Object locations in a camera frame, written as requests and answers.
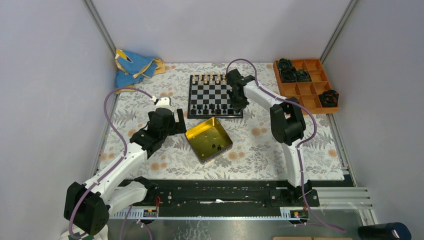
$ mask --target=gray floor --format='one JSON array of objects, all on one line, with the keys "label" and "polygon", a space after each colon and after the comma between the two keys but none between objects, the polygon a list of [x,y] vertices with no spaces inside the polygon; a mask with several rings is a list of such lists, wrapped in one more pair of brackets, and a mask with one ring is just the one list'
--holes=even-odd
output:
[{"label": "gray floor", "polygon": [[[349,237],[360,240],[357,229],[362,226],[355,210],[316,210],[328,223],[347,230],[338,233],[324,226],[293,227],[288,221],[273,220],[156,220],[149,224],[154,240],[271,240],[275,236]],[[109,220],[109,239],[118,240],[122,220]],[[123,240],[148,240],[146,229],[134,220],[126,223]]]}]

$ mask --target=orange sorting tray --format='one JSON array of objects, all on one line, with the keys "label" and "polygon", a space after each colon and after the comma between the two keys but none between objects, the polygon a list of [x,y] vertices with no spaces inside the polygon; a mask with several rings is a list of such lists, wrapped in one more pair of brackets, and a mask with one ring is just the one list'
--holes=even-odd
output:
[{"label": "orange sorting tray", "polygon": [[278,70],[278,60],[274,61],[275,78],[277,79],[278,90],[281,96],[286,98],[296,97],[299,103],[306,107],[312,114],[333,114],[339,110],[336,107],[321,106],[318,95],[332,89],[321,61],[317,58],[291,60],[296,70],[303,69],[309,73],[309,82],[282,82],[280,71]]}]

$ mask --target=checkered board pattern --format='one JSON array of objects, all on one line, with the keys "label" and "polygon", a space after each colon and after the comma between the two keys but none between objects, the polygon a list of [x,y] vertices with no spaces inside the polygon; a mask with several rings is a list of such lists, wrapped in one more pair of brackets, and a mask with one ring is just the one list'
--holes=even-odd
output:
[{"label": "checkered board pattern", "polygon": [[[209,119],[211,117],[215,117],[223,119],[242,119],[243,111],[236,113],[234,112],[233,106],[231,106],[231,101],[227,94],[227,90],[231,89],[231,86],[228,84],[222,84],[222,75],[218,76],[217,74],[214,74],[212,76],[212,81],[210,79],[210,75],[190,76],[187,118]],[[211,104],[213,104],[214,113],[212,113],[210,108]]]}]

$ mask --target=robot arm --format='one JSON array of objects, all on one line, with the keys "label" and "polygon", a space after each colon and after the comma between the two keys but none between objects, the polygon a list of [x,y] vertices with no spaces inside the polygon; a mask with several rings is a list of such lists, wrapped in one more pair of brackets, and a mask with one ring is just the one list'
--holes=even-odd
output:
[{"label": "robot arm", "polygon": [[81,197],[86,194],[76,211],[73,223],[89,235],[99,233],[109,216],[144,200],[146,187],[133,181],[121,188],[117,186],[136,166],[145,162],[161,148],[167,136],[186,132],[183,110],[177,109],[178,120],[170,110],[168,97],[155,99],[156,110],[148,113],[147,129],[140,129],[129,140],[127,154],[117,156],[107,167],[83,184],[72,183],[66,192],[64,217],[71,219]]},{"label": "robot arm", "polygon": [[[301,181],[301,168],[296,149],[296,146],[304,137],[304,130],[306,129],[301,109],[297,106],[293,106],[270,97],[262,89],[272,93],[271,90],[262,86],[260,83],[257,85],[255,83],[255,78],[251,75],[246,77],[241,76],[237,69],[229,71],[225,75],[225,78],[232,88],[232,91],[229,91],[228,95],[231,100],[232,107],[236,112],[243,110],[249,104],[247,99],[258,103],[264,109],[269,110],[271,118],[271,132],[274,138],[281,143],[283,148],[287,164],[287,181],[292,186],[294,198],[298,199],[302,196],[300,189],[302,184],[305,186],[306,192],[309,192],[312,188],[311,182],[309,181],[306,173],[304,173],[303,182]],[[278,97],[299,103],[295,97]],[[305,163],[303,162],[304,158],[302,154],[302,146],[300,146],[300,148],[302,164],[304,166]]]}]

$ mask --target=floral tablecloth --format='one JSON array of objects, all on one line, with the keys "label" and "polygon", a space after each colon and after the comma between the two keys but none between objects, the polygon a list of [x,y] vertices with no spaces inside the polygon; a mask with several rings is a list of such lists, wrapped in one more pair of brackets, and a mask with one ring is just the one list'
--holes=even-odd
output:
[{"label": "floral tablecloth", "polygon": [[[271,63],[257,63],[259,81],[278,93],[278,86]],[[154,96],[170,96],[172,110],[184,111],[187,129],[204,121],[187,119],[189,79],[192,74],[224,72],[224,63],[167,64],[166,73],[137,83]],[[246,63],[234,63],[244,76],[253,74]],[[143,176],[148,179],[227,179],[227,180],[284,180],[287,179],[286,161],[280,143],[274,140],[270,128],[270,114],[257,103],[249,101],[243,119],[219,119],[233,141],[232,149],[211,162],[201,165],[184,134],[168,137],[162,148],[155,152],[127,178]],[[126,142],[148,121],[148,112],[154,110],[153,102],[139,92],[121,92],[113,115],[113,124],[123,134]],[[303,148],[305,167],[312,180],[343,180],[343,172],[325,114],[315,115],[318,123],[316,137]],[[312,120],[305,116],[305,136],[313,131]],[[103,169],[124,149],[124,145],[110,130],[104,149],[99,156],[99,169]]]}]

